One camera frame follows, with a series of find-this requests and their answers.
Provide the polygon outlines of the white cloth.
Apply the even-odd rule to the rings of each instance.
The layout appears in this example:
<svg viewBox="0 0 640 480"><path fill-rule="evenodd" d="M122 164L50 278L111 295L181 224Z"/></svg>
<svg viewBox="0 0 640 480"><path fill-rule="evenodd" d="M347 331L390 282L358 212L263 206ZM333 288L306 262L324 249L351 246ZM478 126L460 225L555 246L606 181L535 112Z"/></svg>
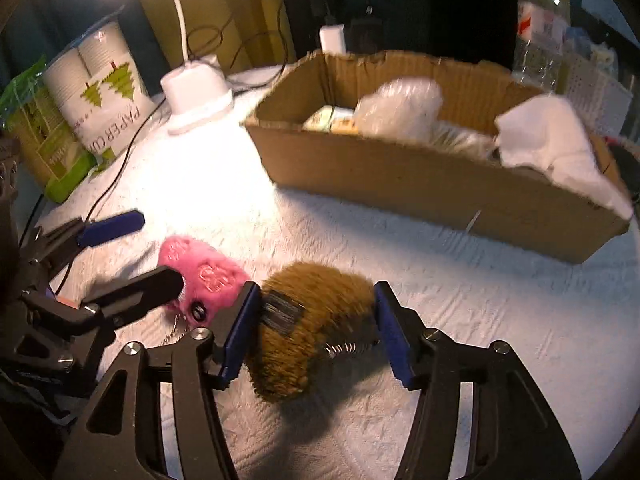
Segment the white cloth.
<svg viewBox="0 0 640 480"><path fill-rule="evenodd" d="M598 168L570 101L550 93L534 96L497 116L495 125L503 166L532 168L559 188L631 219L630 201Z"/></svg>

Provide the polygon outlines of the plastic water bottle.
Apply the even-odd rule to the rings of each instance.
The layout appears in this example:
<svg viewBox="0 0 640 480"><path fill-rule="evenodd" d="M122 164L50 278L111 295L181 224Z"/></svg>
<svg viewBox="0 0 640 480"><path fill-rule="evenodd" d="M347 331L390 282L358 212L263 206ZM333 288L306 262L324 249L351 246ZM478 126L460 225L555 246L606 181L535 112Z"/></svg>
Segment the plastic water bottle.
<svg viewBox="0 0 640 480"><path fill-rule="evenodd" d="M513 75L549 92L558 86L568 9L563 0L518 0Z"/></svg>

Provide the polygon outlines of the white charger plug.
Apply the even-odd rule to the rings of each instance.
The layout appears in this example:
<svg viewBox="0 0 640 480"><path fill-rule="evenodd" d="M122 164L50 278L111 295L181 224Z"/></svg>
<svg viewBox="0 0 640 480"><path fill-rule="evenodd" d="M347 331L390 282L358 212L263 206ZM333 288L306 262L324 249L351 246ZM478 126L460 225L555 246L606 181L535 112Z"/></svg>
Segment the white charger plug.
<svg viewBox="0 0 640 480"><path fill-rule="evenodd" d="M346 54L344 25L324 25L319 29L321 50L329 54Z"/></svg>

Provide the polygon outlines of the paper cup package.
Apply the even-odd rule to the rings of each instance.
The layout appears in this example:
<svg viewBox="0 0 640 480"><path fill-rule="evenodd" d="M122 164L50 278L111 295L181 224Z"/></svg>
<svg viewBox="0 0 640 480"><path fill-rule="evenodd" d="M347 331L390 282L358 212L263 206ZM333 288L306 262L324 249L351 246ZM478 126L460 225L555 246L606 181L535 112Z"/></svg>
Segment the paper cup package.
<svg viewBox="0 0 640 480"><path fill-rule="evenodd" d="M54 58L43 81L77 139L101 164L122 154L153 114L154 103L114 18L95 24Z"/></svg>

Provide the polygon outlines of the brown cardboard box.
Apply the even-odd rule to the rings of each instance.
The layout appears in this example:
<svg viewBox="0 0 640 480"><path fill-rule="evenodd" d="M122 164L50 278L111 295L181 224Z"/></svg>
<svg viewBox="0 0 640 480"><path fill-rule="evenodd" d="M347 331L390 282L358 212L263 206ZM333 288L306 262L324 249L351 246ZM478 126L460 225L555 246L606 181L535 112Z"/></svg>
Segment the brown cardboard box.
<svg viewBox="0 0 640 480"><path fill-rule="evenodd" d="M541 174L441 148L311 131L321 107L353 108L401 77L439 84L446 122L495 136L496 118L537 95L506 70L424 54L306 56L245 119L262 166L274 183L469 230L569 263L581 263L629 221L611 208L559 188Z"/></svg>

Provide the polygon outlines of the black power adapter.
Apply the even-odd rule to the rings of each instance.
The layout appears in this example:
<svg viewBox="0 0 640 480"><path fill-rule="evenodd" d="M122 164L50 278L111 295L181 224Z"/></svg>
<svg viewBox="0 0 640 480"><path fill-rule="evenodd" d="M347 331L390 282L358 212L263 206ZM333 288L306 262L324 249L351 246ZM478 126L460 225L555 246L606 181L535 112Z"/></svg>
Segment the black power adapter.
<svg viewBox="0 0 640 480"><path fill-rule="evenodd" d="M345 42L347 51L357 54L375 54L382 49L384 25L371 3L350 19L345 28Z"/></svg>

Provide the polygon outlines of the pink plush toy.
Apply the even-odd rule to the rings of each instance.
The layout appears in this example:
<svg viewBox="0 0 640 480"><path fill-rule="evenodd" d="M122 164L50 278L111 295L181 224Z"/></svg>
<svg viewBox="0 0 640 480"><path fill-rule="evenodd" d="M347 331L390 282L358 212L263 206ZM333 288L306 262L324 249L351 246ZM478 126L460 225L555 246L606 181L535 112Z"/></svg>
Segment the pink plush toy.
<svg viewBox="0 0 640 480"><path fill-rule="evenodd" d="M235 261L188 236L167 237L160 245L158 265L181 274L182 292L166 308L179 312L192 327L207 326L219 311L230 308L250 280Z"/></svg>

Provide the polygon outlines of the green snack bag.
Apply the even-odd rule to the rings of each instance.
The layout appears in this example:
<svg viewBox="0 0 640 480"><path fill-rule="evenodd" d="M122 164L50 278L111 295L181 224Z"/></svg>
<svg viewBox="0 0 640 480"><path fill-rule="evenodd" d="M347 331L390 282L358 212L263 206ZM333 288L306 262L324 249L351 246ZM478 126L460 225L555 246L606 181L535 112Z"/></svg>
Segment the green snack bag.
<svg viewBox="0 0 640 480"><path fill-rule="evenodd" d="M14 77L1 95L1 132L20 141L27 169L44 196L62 204L96 166L43 82L46 61Z"/></svg>

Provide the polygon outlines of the brown plush toy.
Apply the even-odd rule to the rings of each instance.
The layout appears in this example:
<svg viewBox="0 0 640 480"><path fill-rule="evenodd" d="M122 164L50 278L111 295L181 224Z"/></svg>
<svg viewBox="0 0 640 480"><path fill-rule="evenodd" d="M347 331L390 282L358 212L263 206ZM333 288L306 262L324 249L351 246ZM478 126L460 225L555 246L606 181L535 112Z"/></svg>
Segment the brown plush toy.
<svg viewBox="0 0 640 480"><path fill-rule="evenodd" d="M296 261L262 283L264 313L245 357L254 390L279 403L301 396L319 363L380 342L374 285L333 266Z"/></svg>

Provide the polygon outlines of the cotton swab bag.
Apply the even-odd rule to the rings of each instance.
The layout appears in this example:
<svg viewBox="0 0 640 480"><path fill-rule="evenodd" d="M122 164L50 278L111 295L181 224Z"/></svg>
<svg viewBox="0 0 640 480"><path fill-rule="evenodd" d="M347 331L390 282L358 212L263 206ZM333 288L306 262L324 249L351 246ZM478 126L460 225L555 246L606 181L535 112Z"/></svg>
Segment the cotton swab bag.
<svg viewBox="0 0 640 480"><path fill-rule="evenodd" d="M435 122L432 132L435 148L466 157L493 160L497 144L492 136L451 122Z"/></svg>

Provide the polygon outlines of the tissue pack with cartoon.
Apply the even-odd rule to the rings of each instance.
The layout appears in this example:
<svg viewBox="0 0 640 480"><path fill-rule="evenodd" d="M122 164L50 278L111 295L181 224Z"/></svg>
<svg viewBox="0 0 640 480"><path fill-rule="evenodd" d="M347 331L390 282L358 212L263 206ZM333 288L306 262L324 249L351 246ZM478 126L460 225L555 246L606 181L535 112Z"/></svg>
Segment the tissue pack with cartoon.
<svg viewBox="0 0 640 480"><path fill-rule="evenodd" d="M354 111L350 108L325 105L312 114L303 127L308 131L320 131L356 136L358 129L354 122Z"/></svg>

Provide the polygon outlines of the yellow curtain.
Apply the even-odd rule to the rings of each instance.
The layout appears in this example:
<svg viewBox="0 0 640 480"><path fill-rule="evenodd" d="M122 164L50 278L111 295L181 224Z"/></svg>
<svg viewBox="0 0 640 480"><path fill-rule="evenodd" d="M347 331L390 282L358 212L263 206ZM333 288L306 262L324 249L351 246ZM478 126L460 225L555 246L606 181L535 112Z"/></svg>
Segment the yellow curtain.
<svg viewBox="0 0 640 480"><path fill-rule="evenodd" d="M171 68L182 63L174 0L140 0ZM283 0L180 0L192 52L213 53L232 73L296 59Z"/></svg>

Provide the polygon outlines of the white desk lamp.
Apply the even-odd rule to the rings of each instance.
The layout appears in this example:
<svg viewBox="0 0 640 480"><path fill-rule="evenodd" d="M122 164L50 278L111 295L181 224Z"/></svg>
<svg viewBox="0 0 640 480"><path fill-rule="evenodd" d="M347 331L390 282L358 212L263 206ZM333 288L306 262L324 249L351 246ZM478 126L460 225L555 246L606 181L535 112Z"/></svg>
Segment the white desk lamp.
<svg viewBox="0 0 640 480"><path fill-rule="evenodd" d="M160 80L169 104L167 133L180 136L226 116L233 92L218 62L191 61L186 41L186 19L181 0L172 0L178 18L183 63Z"/></svg>

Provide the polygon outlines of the white perforated basket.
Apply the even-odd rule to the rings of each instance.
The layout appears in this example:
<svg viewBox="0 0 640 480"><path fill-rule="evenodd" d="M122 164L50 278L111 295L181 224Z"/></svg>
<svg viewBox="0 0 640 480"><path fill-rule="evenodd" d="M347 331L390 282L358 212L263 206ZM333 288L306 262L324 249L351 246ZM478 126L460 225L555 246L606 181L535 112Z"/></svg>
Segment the white perforated basket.
<svg viewBox="0 0 640 480"><path fill-rule="evenodd" d="M582 56L569 53L559 88L590 130L600 136L620 135L632 93L617 79Z"/></svg>

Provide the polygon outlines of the bubble wrap piece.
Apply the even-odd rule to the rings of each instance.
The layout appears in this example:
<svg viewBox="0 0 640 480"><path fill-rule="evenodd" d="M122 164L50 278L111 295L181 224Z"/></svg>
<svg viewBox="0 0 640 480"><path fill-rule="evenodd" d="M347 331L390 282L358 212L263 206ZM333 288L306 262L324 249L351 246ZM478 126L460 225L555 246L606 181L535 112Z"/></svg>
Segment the bubble wrap piece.
<svg viewBox="0 0 640 480"><path fill-rule="evenodd" d="M366 136L426 143L431 139L442 104L442 89L433 79L401 77L363 96L352 120L356 129Z"/></svg>

